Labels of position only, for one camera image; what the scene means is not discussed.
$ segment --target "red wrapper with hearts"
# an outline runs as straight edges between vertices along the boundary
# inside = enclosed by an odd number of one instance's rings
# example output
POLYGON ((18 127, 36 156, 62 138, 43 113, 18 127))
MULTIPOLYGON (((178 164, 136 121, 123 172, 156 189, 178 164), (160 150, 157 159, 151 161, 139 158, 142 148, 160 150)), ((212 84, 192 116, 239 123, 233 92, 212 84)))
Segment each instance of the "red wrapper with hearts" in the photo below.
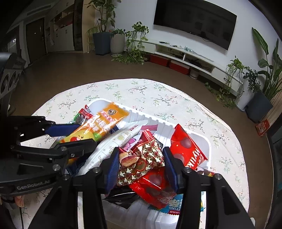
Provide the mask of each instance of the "red wrapper with hearts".
POLYGON ((120 148, 118 186, 128 185, 144 176, 154 167, 164 166, 164 157, 157 140, 144 130, 138 143, 126 152, 120 148))
POLYGON ((208 160, 186 131, 177 124, 171 137, 170 151, 180 159, 185 167, 195 170, 198 165, 208 160))
POLYGON ((142 199, 158 209, 165 208, 176 193, 165 176, 165 167, 154 168, 129 187, 142 199))

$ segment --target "white plastic tray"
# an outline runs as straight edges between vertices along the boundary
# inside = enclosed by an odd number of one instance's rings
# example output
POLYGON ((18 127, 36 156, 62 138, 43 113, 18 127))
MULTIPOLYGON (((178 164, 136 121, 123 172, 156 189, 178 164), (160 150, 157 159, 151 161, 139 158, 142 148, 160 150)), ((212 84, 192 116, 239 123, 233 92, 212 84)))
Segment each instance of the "white plastic tray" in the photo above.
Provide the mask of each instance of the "white plastic tray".
MULTIPOLYGON (((88 106, 92 113, 96 114, 101 109, 106 107, 111 101, 106 99, 95 99, 88 106)), ((128 122, 134 122, 139 120, 148 119, 148 125, 158 124, 157 132, 154 137, 157 138, 165 146, 170 147, 170 138, 174 133, 174 127, 176 124, 164 121, 154 116, 145 114, 143 112, 133 110, 130 107, 126 107, 121 104, 117 104, 120 108, 129 111, 129 116, 123 119, 117 126, 123 127, 128 122)), ((211 144, 209 140, 198 133, 184 129, 190 137, 195 141, 198 147, 202 150, 208 161, 201 164, 201 167, 210 170, 211 161, 211 144)), ((203 203, 205 202, 205 196, 202 196, 203 203)), ((173 229, 176 227, 178 221, 178 215, 169 215, 155 210, 148 209, 149 204, 139 199, 135 201, 129 209, 124 209, 118 205, 103 201, 103 208, 106 220, 119 225, 126 229, 173 229)))

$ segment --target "television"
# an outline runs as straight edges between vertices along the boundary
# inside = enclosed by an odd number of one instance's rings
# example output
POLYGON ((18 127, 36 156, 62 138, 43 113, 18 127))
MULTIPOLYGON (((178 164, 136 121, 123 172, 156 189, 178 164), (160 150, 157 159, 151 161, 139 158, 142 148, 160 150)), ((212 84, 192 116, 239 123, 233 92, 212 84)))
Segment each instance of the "television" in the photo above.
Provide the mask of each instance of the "television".
POLYGON ((228 50, 237 16, 204 0, 158 0, 154 25, 179 29, 228 50))

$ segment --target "bolt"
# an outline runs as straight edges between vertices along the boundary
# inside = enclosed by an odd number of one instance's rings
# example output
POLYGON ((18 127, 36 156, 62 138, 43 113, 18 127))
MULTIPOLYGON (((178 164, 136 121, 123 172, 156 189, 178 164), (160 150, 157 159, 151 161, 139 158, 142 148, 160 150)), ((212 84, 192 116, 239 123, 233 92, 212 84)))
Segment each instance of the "bolt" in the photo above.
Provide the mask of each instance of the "bolt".
POLYGON ((95 167, 95 168, 92 169, 92 171, 94 173, 99 173, 101 171, 101 168, 100 167, 95 167))
POLYGON ((58 164, 53 165, 53 170, 54 171, 58 171, 60 169, 61 169, 60 165, 58 165, 58 164))
POLYGON ((189 168, 189 167, 185 167, 183 170, 184 170, 185 173, 190 173, 190 172, 192 172, 192 169, 189 168))
POLYGON ((66 151, 66 150, 67 150, 67 148, 65 146, 61 147, 61 151, 66 151))
POLYGON ((222 175, 219 174, 219 173, 216 173, 216 174, 214 175, 214 177, 215 177, 217 180, 221 180, 221 179, 222 179, 222 175))
POLYGON ((68 180, 70 178, 69 174, 64 174, 63 175, 63 180, 68 180))

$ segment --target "table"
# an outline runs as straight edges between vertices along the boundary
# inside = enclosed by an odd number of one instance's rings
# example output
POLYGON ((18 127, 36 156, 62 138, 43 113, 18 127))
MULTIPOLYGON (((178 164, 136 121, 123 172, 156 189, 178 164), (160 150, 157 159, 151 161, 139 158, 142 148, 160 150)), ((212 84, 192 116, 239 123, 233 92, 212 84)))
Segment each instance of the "table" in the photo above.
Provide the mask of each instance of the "table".
MULTIPOLYGON (((105 98, 157 116, 206 136, 212 145, 211 170, 227 180, 246 211, 249 188, 240 143, 231 128, 202 104, 175 88, 147 79, 109 80, 90 83, 61 92, 48 100, 33 115, 45 116, 56 123, 69 123, 91 100, 105 98)), ((22 145, 49 148, 54 138, 45 135, 22 145)), ((22 208, 27 229, 49 190, 25 196, 22 208)), ((19 210, 11 211, 16 228, 21 228, 19 210)))

